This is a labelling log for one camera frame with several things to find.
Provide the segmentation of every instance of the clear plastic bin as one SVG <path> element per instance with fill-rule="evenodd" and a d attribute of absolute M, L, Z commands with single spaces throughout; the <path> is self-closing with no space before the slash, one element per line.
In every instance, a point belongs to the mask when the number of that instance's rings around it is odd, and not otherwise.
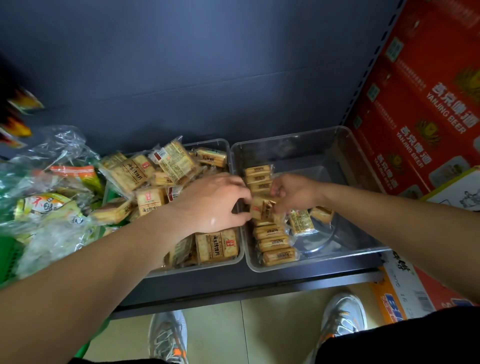
<path fill-rule="evenodd" d="M 212 148 L 212 149 L 216 149 L 216 150 L 221 150 L 223 152 L 227 152 L 227 155 L 228 155 L 228 169 L 230 170 L 230 172 L 233 172 L 233 166 L 232 166 L 232 162 L 230 160 L 231 159 L 230 158 L 230 145 L 228 144 L 228 142 L 225 139 L 213 139 L 213 140 L 207 140 L 205 142 L 184 144 L 183 146 L 187 150 L 191 150 L 191 149 L 198 148 L 198 147 L 202 146 L 202 147 L 205 147 L 205 148 Z M 126 156 L 131 157 L 135 154 L 136 153 L 130 153 L 130 154 L 126 154 Z M 107 184 L 103 204 L 106 204 L 108 202 L 108 200 L 117 196 L 117 195 L 114 195 L 114 194 L 109 192 L 109 186 L 111 186 L 110 183 Z M 233 212 L 238 212 L 239 207 L 240 207 L 239 204 L 237 204 L 234 207 Z M 214 267 L 220 267 L 220 266 L 228 266 L 230 264 L 236 264 L 239 261 L 241 261 L 243 259 L 243 256 L 245 255 L 245 245 L 241 243 L 240 234 L 241 233 L 238 234 L 239 254 L 235 259 L 227 260 L 227 261 L 224 261 L 224 262 L 201 264 L 201 265 L 197 265 L 197 266 L 178 268 L 178 269 L 153 270 L 146 277 L 150 278 L 150 277 L 166 276 L 166 275 L 169 275 L 169 274 L 190 272 L 190 271 L 193 271 L 193 270 L 214 268 Z"/>
<path fill-rule="evenodd" d="M 233 173 L 242 177 L 244 168 L 273 163 L 275 175 L 293 172 L 317 181 L 382 191 L 360 146 L 344 126 L 235 143 L 230 154 Z M 239 205 L 239 209 L 246 210 L 242 202 Z M 319 232 L 296 241 L 300 259 L 272 267 L 259 263 L 251 224 L 241 227 L 248 266 L 255 272 L 266 272 L 388 249 L 338 213 L 334 215 L 331 229 L 322 228 L 314 219 L 312 222 Z"/>

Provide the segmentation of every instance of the gray sneaker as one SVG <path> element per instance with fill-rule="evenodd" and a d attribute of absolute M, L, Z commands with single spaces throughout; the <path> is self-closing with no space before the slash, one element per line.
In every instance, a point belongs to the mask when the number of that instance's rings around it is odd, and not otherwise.
<path fill-rule="evenodd" d="M 148 334 L 150 357 L 188 364 L 187 323 L 181 310 L 155 314 Z"/>
<path fill-rule="evenodd" d="M 325 308 L 320 339 L 317 347 L 307 357 L 305 364 L 315 362 L 318 348 L 327 339 L 366 329 L 367 316 L 360 299 L 347 292 L 336 294 Z"/>

